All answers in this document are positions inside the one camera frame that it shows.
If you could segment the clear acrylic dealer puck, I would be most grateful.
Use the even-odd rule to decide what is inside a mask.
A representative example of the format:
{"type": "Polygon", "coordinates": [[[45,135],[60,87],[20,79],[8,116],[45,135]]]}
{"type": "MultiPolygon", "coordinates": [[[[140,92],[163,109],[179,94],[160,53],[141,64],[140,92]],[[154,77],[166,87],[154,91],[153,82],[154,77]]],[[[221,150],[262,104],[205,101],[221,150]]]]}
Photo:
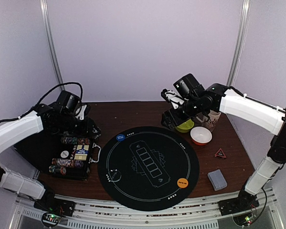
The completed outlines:
{"type": "Polygon", "coordinates": [[[119,170],[111,169],[109,171],[109,174],[108,174],[109,182],[116,183],[116,182],[120,181],[121,178],[122,178],[122,174],[121,174],[121,172],[119,170]]]}

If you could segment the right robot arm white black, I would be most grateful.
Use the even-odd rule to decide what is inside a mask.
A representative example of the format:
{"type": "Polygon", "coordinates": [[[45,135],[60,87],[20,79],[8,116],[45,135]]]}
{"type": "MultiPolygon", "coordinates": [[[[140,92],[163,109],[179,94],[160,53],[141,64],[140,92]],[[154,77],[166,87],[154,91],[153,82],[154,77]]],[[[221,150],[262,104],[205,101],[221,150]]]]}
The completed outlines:
{"type": "Polygon", "coordinates": [[[258,125],[271,134],[270,149],[248,178],[235,199],[238,210],[246,210],[257,193],[286,163],[286,107],[274,107],[241,93],[232,86],[214,83],[204,88],[191,74],[174,83],[176,91],[163,89],[161,97],[172,105],[162,114],[161,124],[173,129],[197,114],[210,111],[237,116],[258,125]]]}

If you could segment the blue small blind button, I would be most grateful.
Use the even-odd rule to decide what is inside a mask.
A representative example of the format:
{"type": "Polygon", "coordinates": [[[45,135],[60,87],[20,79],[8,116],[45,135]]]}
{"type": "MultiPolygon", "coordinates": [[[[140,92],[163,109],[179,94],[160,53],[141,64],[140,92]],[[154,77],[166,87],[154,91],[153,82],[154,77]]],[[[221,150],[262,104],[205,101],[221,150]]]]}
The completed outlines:
{"type": "Polygon", "coordinates": [[[119,142],[125,140],[125,138],[126,138],[126,137],[125,137],[124,134],[118,134],[118,135],[116,136],[116,140],[119,141],[119,142]]]}

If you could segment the orange big blind button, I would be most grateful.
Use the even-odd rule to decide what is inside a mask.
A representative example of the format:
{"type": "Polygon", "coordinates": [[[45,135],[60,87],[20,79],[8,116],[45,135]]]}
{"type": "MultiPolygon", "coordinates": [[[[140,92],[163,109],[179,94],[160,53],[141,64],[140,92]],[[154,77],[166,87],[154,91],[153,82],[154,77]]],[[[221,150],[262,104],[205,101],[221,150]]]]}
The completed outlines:
{"type": "Polygon", "coordinates": [[[179,188],[187,188],[189,185],[189,182],[185,178],[179,178],[177,181],[177,185],[179,188]]]}

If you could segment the red black triangle button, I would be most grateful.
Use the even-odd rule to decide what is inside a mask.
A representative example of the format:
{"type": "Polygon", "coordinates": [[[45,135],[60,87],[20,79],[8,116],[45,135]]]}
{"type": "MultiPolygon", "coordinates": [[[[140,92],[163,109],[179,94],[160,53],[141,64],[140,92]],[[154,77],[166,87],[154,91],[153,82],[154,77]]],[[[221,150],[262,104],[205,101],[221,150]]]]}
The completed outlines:
{"type": "Polygon", "coordinates": [[[226,155],[221,148],[214,154],[214,157],[220,157],[220,158],[226,159],[226,155]]]}

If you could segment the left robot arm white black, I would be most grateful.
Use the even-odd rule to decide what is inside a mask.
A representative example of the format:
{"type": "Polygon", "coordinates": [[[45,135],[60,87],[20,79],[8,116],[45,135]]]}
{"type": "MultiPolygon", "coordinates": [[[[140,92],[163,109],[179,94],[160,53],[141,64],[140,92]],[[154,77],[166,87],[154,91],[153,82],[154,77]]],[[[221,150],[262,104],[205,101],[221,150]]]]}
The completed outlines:
{"type": "MultiPolygon", "coordinates": [[[[25,114],[0,121],[0,154],[9,147],[38,170],[55,177],[85,180],[92,149],[101,135],[89,116],[90,106],[63,90],[51,104],[38,102],[25,114]]],[[[55,192],[44,182],[0,163],[0,188],[29,196],[49,212],[59,207],[55,192]]]]}

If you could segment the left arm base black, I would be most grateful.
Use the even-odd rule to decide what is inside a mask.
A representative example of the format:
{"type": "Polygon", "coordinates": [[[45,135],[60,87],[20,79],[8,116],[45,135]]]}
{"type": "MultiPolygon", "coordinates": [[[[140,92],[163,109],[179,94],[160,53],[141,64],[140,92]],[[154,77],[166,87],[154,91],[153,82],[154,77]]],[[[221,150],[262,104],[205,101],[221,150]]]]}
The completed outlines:
{"type": "Polygon", "coordinates": [[[34,202],[34,207],[58,216],[71,217],[74,212],[75,202],[55,197],[55,192],[46,189],[40,199],[30,198],[34,202]]]}

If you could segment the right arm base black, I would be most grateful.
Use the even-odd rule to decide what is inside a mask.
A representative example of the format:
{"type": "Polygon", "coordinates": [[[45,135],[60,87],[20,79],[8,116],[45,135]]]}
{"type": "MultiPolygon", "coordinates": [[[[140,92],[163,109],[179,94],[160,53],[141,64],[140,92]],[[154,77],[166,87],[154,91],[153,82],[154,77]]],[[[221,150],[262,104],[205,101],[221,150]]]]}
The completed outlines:
{"type": "Polygon", "coordinates": [[[243,186],[236,198],[221,200],[218,202],[218,206],[221,215],[225,216],[250,210],[252,207],[260,206],[260,204],[257,195],[246,192],[243,186]]]}

